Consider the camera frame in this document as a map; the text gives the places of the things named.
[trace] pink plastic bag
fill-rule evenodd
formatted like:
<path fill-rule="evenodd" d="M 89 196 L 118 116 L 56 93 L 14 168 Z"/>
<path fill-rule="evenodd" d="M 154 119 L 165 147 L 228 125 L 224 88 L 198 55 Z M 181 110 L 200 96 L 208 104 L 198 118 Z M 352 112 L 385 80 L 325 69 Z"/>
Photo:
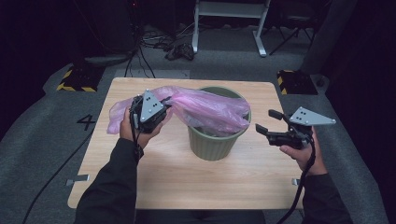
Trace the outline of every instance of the pink plastic bag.
<path fill-rule="evenodd" d="M 160 101 L 171 96 L 169 101 L 164 102 L 165 105 L 171 105 L 164 122 L 176 114 L 186 125 L 220 137 L 240 132 L 249 126 L 244 116 L 250 111 L 250 106 L 243 98 L 223 97 L 177 86 L 164 86 L 151 92 Z M 131 106 L 132 100 L 123 100 L 111 107 L 107 133 L 119 132 L 125 108 Z"/>

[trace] dark background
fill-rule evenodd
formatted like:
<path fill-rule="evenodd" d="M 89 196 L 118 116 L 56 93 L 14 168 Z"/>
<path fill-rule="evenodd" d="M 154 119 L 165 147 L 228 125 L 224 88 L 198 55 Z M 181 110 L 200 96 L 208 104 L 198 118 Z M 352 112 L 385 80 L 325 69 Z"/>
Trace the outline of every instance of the dark background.
<path fill-rule="evenodd" d="M 64 41 L 70 36 L 74 44 L 78 43 L 74 53 L 85 57 L 108 53 L 94 34 L 112 48 L 129 48 L 131 43 L 120 46 L 112 40 L 128 39 L 130 27 L 124 25 L 125 33 L 106 38 L 109 34 L 101 33 L 105 30 L 101 27 L 103 23 L 98 24 L 94 19 L 89 2 L 77 2 L 92 30 L 73 1 L 1 0 L 0 139 L 21 113 L 44 96 L 42 87 L 49 76 L 72 62 L 70 49 L 64 47 Z M 193 8 L 193 2 L 183 8 Z M 154 0 L 148 1 L 148 4 L 154 3 Z M 150 21 L 161 26 L 156 24 L 155 15 L 170 18 L 170 22 L 191 21 L 192 11 L 177 7 L 175 0 L 169 4 L 166 7 L 175 12 L 175 17 L 152 13 L 155 8 L 141 6 L 143 21 L 134 22 Z M 396 222 L 392 214 L 396 211 L 396 197 L 391 189 L 391 184 L 396 183 L 396 147 L 392 141 L 395 133 L 392 128 L 396 126 L 394 8 L 393 1 L 358 1 L 351 20 L 322 68 L 322 73 L 331 81 L 326 94 L 375 177 L 390 223 Z M 170 26 L 171 30 L 175 29 L 174 24 Z"/>

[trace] wooden table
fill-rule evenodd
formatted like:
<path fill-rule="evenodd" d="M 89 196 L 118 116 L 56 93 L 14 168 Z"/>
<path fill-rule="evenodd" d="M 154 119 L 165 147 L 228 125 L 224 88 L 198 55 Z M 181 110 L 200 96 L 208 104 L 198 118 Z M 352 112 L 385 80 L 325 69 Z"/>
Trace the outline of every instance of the wooden table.
<path fill-rule="evenodd" d="M 251 124 L 220 161 L 204 161 L 190 149 L 187 126 L 173 116 L 151 139 L 139 162 L 136 208 L 156 209 L 288 209 L 300 177 L 297 163 L 271 147 L 255 123 L 271 132 L 285 132 L 284 121 L 270 118 L 269 109 L 282 111 L 276 90 L 268 82 L 152 79 L 117 77 L 113 80 L 78 174 L 89 181 L 76 182 L 68 205 L 76 208 L 84 190 L 108 162 L 119 135 L 107 134 L 108 113 L 116 102 L 166 85 L 198 89 L 224 86 L 250 103 Z"/>

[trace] black jacket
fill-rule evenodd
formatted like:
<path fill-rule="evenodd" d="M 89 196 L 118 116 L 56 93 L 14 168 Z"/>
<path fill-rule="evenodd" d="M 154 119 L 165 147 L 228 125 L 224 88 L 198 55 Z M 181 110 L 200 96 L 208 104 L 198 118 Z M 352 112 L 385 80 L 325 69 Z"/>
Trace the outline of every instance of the black jacket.
<path fill-rule="evenodd" d="M 108 164 L 83 193 L 75 223 L 134 223 L 136 166 L 133 142 L 120 138 Z M 304 224 L 352 223 L 329 175 L 309 176 L 304 187 Z"/>

